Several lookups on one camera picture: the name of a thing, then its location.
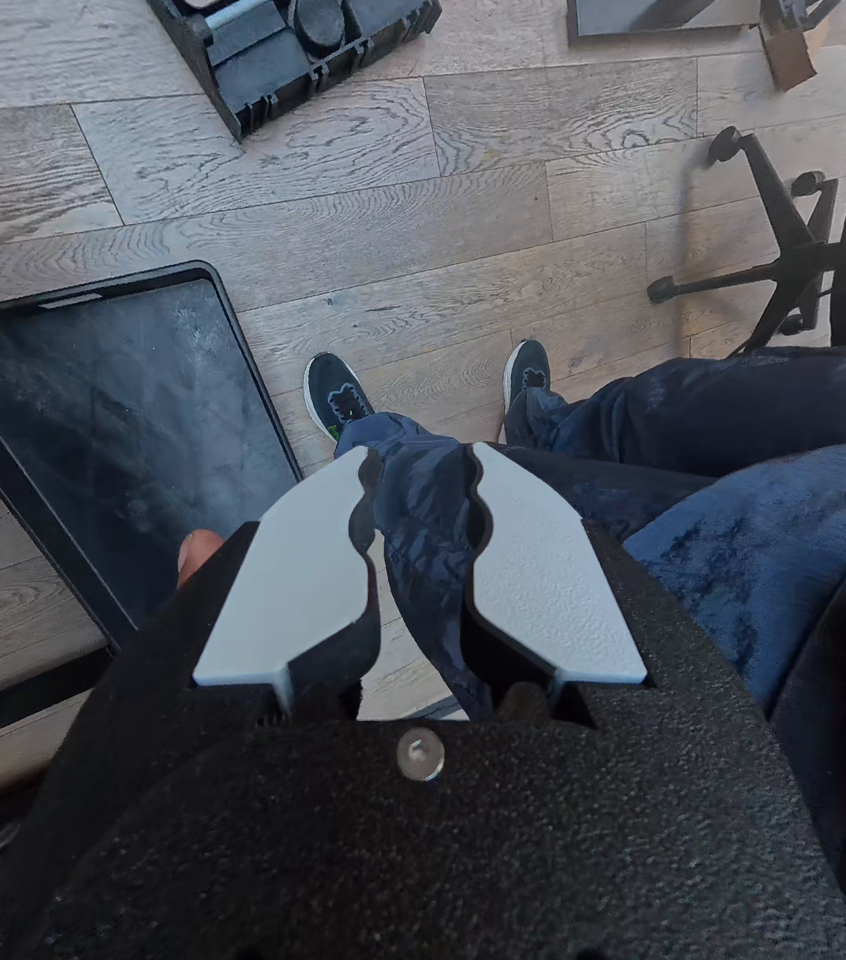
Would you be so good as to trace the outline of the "shallow black plastic tray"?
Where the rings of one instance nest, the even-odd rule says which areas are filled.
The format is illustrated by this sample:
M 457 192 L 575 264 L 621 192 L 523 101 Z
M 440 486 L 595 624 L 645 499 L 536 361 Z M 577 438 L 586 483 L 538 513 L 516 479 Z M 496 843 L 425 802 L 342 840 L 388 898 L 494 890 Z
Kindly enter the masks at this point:
M 202 260 L 0 302 L 0 498 L 115 650 L 304 478 Z

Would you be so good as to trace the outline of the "black office chair base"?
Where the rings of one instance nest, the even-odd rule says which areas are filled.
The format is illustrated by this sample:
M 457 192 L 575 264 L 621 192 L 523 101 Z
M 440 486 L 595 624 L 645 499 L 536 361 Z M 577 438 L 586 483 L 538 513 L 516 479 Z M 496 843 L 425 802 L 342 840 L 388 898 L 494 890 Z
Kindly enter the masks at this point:
M 755 134 L 728 126 L 712 140 L 708 162 L 728 162 L 744 153 L 779 250 L 765 265 L 678 284 L 671 276 L 648 285 L 653 304 L 699 292 L 755 282 L 774 282 L 774 291 L 749 337 L 731 356 L 764 349 L 777 335 L 813 330 L 818 302 L 830 298 L 832 347 L 846 347 L 846 214 L 837 241 L 830 238 L 838 184 L 821 171 L 799 175 L 786 187 Z

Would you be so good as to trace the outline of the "person's left hand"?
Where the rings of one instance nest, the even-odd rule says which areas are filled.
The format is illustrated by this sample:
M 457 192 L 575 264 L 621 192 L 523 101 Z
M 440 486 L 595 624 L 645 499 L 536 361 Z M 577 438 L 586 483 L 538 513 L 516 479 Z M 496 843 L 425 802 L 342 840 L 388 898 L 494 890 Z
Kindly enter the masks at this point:
M 190 579 L 225 543 L 225 538 L 207 529 L 197 529 L 182 541 L 177 555 L 177 587 Z

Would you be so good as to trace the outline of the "person's left shoe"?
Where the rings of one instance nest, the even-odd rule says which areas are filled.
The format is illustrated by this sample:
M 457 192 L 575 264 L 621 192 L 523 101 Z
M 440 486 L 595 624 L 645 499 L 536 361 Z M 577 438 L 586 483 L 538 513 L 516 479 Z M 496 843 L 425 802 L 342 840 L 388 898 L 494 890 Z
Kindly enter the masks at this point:
M 375 413 L 357 374 L 331 352 L 321 352 L 309 360 L 302 393 L 309 417 L 335 443 L 346 426 Z

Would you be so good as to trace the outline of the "person's right shoe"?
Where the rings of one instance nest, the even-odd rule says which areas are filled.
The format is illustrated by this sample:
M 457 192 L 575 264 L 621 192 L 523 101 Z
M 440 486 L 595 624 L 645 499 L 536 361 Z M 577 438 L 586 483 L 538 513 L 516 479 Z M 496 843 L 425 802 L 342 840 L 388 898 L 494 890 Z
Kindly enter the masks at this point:
M 537 340 L 522 340 L 506 360 L 502 375 L 503 423 L 499 441 L 506 440 L 506 417 L 514 400 L 530 388 L 550 390 L 552 386 L 549 356 Z

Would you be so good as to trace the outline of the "person's shoe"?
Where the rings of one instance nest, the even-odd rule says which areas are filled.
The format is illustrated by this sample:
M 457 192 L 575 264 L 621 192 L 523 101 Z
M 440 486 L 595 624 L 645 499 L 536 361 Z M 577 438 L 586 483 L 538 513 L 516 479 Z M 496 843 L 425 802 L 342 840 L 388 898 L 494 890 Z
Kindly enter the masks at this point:
M 331 352 L 321 352 L 309 360 L 302 393 L 309 417 L 335 443 L 346 426 L 375 413 L 357 374 Z
M 530 388 L 550 390 L 552 386 L 549 356 L 537 340 L 522 340 L 506 360 L 502 375 L 503 423 L 499 441 L 506 440 L 506 417 L 514 400 Z

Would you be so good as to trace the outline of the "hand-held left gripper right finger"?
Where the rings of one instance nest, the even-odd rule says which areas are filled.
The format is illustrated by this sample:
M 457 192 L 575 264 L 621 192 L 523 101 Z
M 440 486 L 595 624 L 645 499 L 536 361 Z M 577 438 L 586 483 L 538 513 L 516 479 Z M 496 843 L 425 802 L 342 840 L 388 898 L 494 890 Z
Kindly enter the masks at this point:
M 583 718 L 579 685 L 644 687 L 649 669 L 579 513 L 490 444 L 466 452 L 463 657 L 494 709 L 516 689 L 546 716 Z

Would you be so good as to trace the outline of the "small cardboard box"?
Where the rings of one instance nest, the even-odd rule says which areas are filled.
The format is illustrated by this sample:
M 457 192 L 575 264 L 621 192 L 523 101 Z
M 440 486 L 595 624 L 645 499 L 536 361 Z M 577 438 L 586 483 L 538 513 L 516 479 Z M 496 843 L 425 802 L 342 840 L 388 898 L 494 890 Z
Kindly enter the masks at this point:
M 761 1 L 758 28 L 775 88 L 787 92 L 817 75 L 813 57 L 823 47 L 829 18 L 840 1 Z

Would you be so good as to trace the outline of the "person's navy pants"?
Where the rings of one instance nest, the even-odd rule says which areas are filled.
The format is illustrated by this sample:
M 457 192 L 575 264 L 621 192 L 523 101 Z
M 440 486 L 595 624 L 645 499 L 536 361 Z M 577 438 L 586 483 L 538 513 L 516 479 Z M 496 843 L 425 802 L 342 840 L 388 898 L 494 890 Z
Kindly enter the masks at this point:
M 381 457 L 374 509 L 405 625 L 467 717 L 488 718 L 460 640 L 464 447 L 376 412 L 348 424 L 334 454 L 359 446 Z M 529 388 L 502 452 L 669 591 L 770 721 L 846 577 L 846 347 L 671 359 L 577 402 Z

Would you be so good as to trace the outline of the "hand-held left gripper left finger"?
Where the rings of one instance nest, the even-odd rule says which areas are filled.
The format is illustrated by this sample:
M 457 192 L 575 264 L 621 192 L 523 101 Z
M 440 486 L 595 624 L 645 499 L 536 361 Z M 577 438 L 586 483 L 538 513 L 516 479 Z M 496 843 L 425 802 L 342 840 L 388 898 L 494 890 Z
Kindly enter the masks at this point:
M 193 668 L 201 689 L 268 686 L 281 710 L 304 692 L 360 687 L 381 651 L 369 548 L 382 462 L 354 447 L 261 516 Z

